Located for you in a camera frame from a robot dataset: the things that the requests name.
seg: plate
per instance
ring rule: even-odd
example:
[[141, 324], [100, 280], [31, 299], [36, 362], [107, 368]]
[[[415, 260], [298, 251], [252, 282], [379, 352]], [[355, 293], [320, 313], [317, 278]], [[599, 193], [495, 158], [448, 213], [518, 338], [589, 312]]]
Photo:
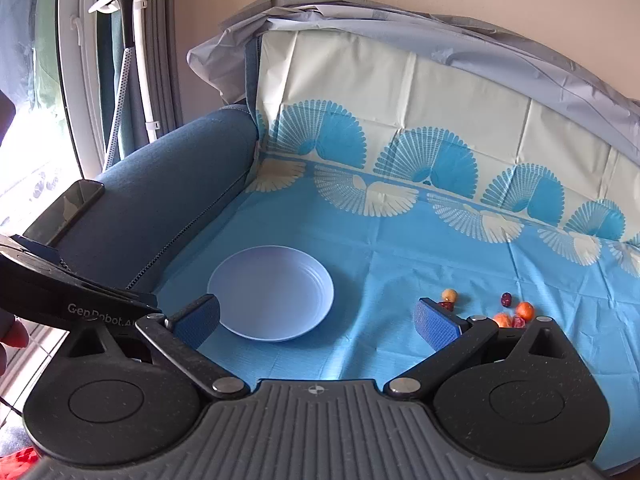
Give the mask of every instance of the plate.
[[315, 258], [290, 247], [260, 246], [229, 256], [207, 292], [220, 302], [220, 323], [242, 337], [286, 341], [315, 328], [334, 301], [334, 283]]

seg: white window frame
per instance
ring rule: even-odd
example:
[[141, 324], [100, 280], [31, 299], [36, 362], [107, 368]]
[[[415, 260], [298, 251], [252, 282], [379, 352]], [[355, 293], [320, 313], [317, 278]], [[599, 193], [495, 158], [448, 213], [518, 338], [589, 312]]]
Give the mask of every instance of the white window frame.
[[102, 172], [105, 152], [96, 16], [88, 13], [94, 1], [58, 0], [56, 9], [60, 84], [71, 137], [84, 178], [95, 178]]

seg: white fan pattern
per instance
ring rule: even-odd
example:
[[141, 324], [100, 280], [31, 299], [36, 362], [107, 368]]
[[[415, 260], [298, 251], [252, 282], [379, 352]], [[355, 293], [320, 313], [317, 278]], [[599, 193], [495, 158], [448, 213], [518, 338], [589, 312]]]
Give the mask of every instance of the white fan pattern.
[[538, 234], [552, 250], [575, 264], [592, 265], [600, 257], [601, 245], [596, 237], [551, 227], [538, 229]]
[[635, 278], [640, 278], [640, 249], [625, 242], [611, 242], [609, 240], [607, 245], [622, 270]]
[[411, 209], [418, 197], [415, 189], [376, 181], [367, 186], [361, 176], [316, 166], [318, 192], [338, 209], [364, 216], [396, 216]]
[[490, 244], [513, 242], [522, 232], [523, 225], [493, 211], [478, 211], [466, 203], [456, 202], [427, 193], [427, 202], [447, 224], [456, 231]]
[[260, 164], [255, 180], [247, 186], [246, 192], [260, 191], [268, 193], [284, 189], [291, 186], [304, 174], [304, 162], [267, 157]]

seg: smartphone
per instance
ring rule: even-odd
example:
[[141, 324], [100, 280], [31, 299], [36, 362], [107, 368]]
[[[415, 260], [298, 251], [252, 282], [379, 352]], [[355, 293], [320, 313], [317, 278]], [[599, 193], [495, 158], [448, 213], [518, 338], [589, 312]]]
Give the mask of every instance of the smartphone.
[[95, 180], [74, 182], [47, 207], [23, 233], [44, 245], [55, 247], [78, 219], [104, 194], [104, 184]]

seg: crosshair logo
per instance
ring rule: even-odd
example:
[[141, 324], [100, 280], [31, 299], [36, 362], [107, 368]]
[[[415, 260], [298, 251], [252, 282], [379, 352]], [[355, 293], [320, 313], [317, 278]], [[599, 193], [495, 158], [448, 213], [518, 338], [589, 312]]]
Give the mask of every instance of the crosshair logo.
[[324, 388], [320, 384], [314, 384], [309, 388], [308, 392], [312, 395], [318, 396], [324, 394]]

